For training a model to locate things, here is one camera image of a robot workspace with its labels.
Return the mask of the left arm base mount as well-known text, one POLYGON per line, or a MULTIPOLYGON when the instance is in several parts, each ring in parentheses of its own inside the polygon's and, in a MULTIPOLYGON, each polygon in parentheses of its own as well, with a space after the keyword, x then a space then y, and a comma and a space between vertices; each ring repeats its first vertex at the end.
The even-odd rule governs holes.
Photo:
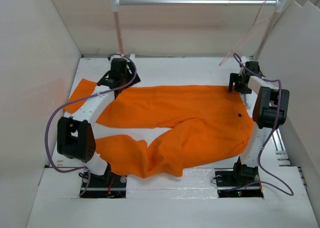
POLYGON ((113 172, 101 177, 88 172, 80 172, 82 179, 79 196, 84 199, 122 199, 126 197, 127 176, 117 175, 113 172))

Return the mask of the pink wire hanger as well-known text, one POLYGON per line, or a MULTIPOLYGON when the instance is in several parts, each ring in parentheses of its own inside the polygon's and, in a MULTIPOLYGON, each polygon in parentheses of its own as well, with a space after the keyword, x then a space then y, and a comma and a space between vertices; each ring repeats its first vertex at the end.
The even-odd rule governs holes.
POLYGON ((219 66, 222 66, 228 59, 230 59, 234 53, 239 51, 243 46, 245 46, 249 40, 256 35, 256 33, 261 29, 257 28, 256 31, 253 31, 256 27, 263 25, 265 22, 269 21, 271 19, 271 16, 265 17, 263 19, 258 20, 259 15, 261 13, 261 10, 263 9, 264 5, 267 3, 268 0, 264 0, 262 4, 260 5, 257 14, 255 15, 255 18, 251 24, 251 26, 248 28, 248 30, 241 36, 241 38, 237 41, 237 43, 232 47, 232 49, 229 51, 229 53, 221 60, 219 63, 219 66))

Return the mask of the orange trousers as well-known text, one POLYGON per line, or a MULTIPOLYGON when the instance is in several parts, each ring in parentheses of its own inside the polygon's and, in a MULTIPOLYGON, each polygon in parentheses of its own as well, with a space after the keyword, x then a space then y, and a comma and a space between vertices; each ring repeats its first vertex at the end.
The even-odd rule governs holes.
POLYGON ((97 123, 115 129, 165 128, 152 143, 117 134, 96 139, 96 151, 121 176, 180 177, 185 168, 241 154, 254 122, 237 92, 226 86, 129 87, 97 123))

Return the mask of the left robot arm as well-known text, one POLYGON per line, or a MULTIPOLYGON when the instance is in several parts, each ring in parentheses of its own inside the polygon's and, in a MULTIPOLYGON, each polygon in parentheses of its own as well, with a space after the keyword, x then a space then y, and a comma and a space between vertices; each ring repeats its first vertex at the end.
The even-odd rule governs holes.
POLYGON ((125 56, 110 56, 110 70, 93 85, 93 91, 70 117, 62 117, 57 123, 57 152, 68 159, 81 162, 100 186, 111 182, 108 163, 96 152, 93 127, 116 97, 115 92, 138 83, 140 78, 134 62, 125 56))

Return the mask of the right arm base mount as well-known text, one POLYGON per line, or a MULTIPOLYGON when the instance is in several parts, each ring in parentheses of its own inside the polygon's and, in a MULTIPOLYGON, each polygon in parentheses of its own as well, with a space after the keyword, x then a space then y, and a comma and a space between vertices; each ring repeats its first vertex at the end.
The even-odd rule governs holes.
POLYGON ((236 174, 233 169, 215 169, 212 183, 216 185, 218 198, 263 198, 258 174, 236 174))

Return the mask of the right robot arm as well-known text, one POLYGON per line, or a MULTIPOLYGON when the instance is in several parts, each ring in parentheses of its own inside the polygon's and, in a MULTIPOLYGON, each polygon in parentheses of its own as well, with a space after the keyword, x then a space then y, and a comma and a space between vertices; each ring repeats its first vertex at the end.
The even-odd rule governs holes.
POLYGON ((228 92, 257 95, 252 112, 252 135, 231 172, 235 185, 244 187, 258 183, 262 152, 273 133, 287 120, 290 91, 282 88, 280 80, 264 77, 257 61, 238 63, 241 72, 230 74, 228 92))

